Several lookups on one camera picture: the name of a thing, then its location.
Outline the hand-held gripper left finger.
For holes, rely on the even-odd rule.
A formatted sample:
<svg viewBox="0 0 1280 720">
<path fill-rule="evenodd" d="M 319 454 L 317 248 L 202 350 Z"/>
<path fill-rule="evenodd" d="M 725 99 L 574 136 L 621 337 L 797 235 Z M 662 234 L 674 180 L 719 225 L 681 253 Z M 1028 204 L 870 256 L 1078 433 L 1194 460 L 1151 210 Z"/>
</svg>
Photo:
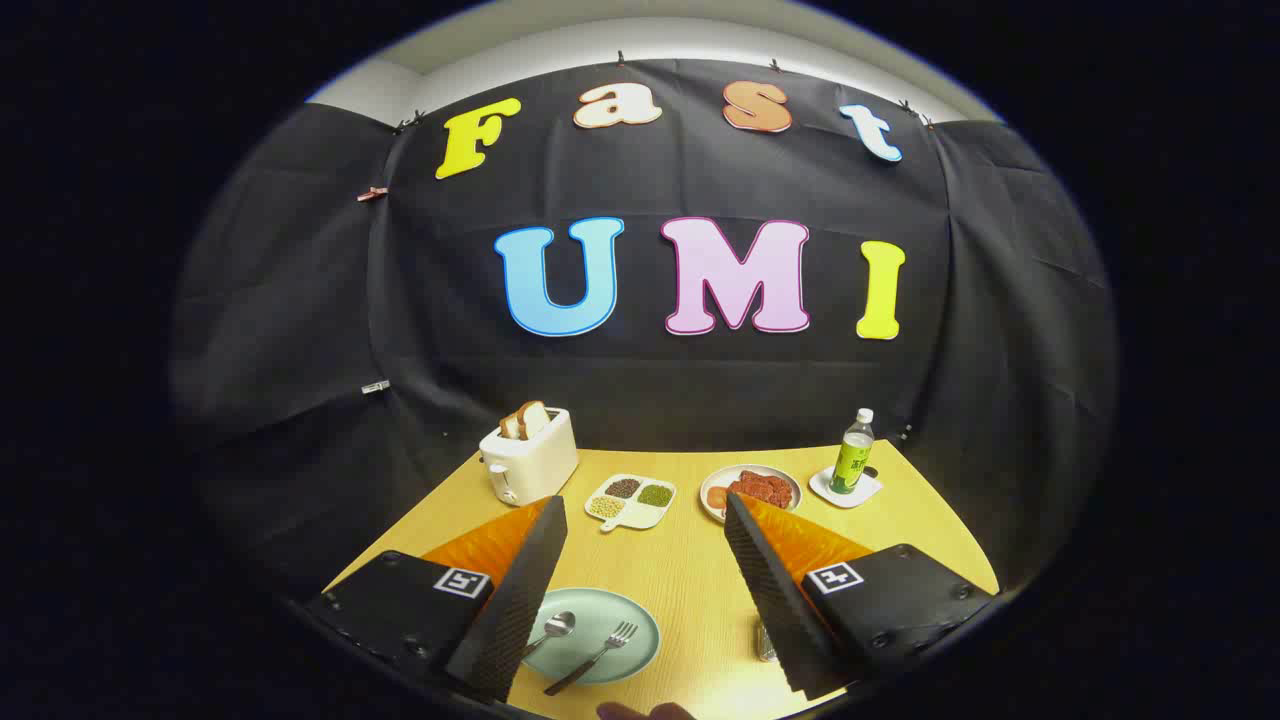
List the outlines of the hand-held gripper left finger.
<svg viewBox="0 0 1280 720">
<path fill-rule="evenodd" d="M 566 537 L 564 501 L 552 495 L 426 553 L 383 551 L 305 612 L 407 684 L 503 702 Z"/>
</svg>

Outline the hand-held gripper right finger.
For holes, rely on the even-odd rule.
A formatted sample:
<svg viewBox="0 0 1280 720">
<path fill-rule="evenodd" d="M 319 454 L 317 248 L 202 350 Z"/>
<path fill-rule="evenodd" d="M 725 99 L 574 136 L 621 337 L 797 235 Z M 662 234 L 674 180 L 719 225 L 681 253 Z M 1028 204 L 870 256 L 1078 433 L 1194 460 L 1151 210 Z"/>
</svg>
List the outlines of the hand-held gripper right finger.
<svg viewBox="0 0 1280 720">
<path fill-rule="evenodd" d="M 869 550 L 739 492 L 724 537 L 791 689 L 858 693 L 918 669 L 992 603 L 923 550 Z"/>
</svg>

